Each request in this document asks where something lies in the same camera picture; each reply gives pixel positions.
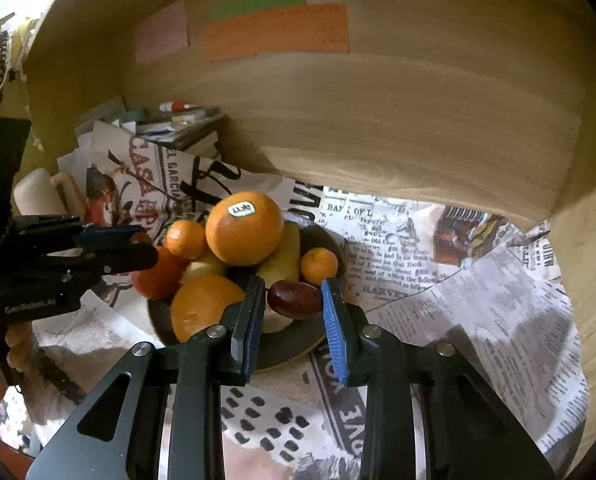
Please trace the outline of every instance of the pink sticky note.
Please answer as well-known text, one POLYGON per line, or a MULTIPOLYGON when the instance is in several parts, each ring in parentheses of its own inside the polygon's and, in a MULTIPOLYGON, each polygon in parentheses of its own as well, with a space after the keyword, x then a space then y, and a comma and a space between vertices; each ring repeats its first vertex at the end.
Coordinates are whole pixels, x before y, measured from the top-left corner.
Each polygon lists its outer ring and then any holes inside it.
POLYGON ((167 6, 136 27, 136 63, 144 64, 189 46, 182 0, 167 6))

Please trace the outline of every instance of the wooden surface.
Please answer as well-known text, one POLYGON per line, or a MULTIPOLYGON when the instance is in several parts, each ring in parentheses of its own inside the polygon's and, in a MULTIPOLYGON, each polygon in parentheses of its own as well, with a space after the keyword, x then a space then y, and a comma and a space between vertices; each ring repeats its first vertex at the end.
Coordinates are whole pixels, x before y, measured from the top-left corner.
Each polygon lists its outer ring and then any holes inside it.
POLYGON ((308 0, 347 4, 351 54, 213 64, 201 30, 221 0, 185 1, 185 50, 136 66, 131 29, 117 34, 122 93, 219 104, 227 161, 522 227, 552 210, 584 100, 582 19, 553 0, 308 0))
POLYGON ((587 425, 576 462, 596 438, 596 35, 588 41, 587 99, 580 142, 552 217, 550 235, 574 305, 590 389, 587 425))

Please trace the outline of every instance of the dark bowl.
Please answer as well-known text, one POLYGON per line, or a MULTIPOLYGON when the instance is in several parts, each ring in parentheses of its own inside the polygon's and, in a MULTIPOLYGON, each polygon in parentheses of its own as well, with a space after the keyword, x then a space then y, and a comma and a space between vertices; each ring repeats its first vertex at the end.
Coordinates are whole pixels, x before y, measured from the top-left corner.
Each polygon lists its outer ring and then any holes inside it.
MULTIPOLYGON (((338 280, 343 281, 345 266, 342 254, 336 241, 318 224, 292 213, 283 212, 283 218, 298 224, 300 229, 300 255, 310 249, 324 247, 334 253, 338 259, 338 280)), ((254 267, 232 267, 227 278, 243 288, 247 287, 249 277, 256 273, 254 267)), ((165 300, 149 300, 148 313, 154 332, 165 345, 178 344, 171 327, 169 302, 165 300)), ((308 354, 325 339, 325 326, 322 313, 306 320, 294 320, 283 330, 260 335, 260 348, 256 370, 267 370, 275 366, 308 354)))

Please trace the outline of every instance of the orange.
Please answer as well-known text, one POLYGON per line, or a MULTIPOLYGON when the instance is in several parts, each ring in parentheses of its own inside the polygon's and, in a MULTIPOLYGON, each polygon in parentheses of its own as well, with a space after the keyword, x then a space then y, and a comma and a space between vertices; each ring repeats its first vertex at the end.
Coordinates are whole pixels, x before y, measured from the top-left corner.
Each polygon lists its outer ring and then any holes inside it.
POLYGON ((214 206, 204 224, 209 248, 227 265, 259 264, 273 253, 283 235, 283 214, 267 195, 233 194, 214 206))
POLYGON ((184 267, 180 265, 180 257, 171 254, 168 248, 156 247, 156 250, 156 265, 134 272, 132 282, 140 295, 149 300, 164 300, 178 289, 184 267))
POLYGON ((163 245, 172 254, 187 260, 195 260, 207 249, 204 229, 193 220, 176 220, 167 231, 163 245))
POLYGON ((300 272, 306 282, 321 286, 325 278, 335 278, 338 273, 338 259, 324 247, 307 251, 300 260, 300 272))
POLYGON ((180 287, 171 302, 171 326, 184 343, 203 328, 218 323, 222 311, 245 299, 242 289, 222 276, 205 274, 180 287))

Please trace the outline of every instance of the newspaper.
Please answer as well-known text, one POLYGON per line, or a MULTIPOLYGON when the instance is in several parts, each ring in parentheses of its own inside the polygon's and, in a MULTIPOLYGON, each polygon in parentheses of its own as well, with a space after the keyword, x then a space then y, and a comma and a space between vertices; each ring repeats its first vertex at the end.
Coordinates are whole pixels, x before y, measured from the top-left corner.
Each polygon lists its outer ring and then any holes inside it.
MULTIPOLYGON (((405 342, 456 342, 543 452, 584 421, 588 389, 580 340, 571 304, 557 283, 555 259, 547 265, 548 225, 523 235, 501 216, 252 174, 104 123, 94 125, 79 154, 87 157, 83 192, 90 219, 139 222, 156 241, 175 219, 202 220, 231 193, 267 193, 283 210, 312 219, 341 241, 346 301, 405 342)), ((41 374, 36 387, 53 394, 34 410, 46 438, 115 362, 89 358, 93 347, 116 348, 120 357, 121 349, 154 337, 146 301, 131 288, 129 276, 106 277, 93 290, 104 305, 96 298, 95 307, 85 308, 95 303, 89 293, 73 319, 34 324, 42 357, 34 362, 41 370, 50 368, 48 362, 58 370, 41 374)), ((224 445, 235 446, 227 468, 242 471, 255 459, 262 468, 259 479, 355 479, 365 402, 366 388, 338 384, 326 343, 305 359, 255 374, 245 388, 223 388, 224 445)), ((412 402, 417 406, 415 392, 412 402)), ((420 476, 424 439, 415 413, 420 476)))

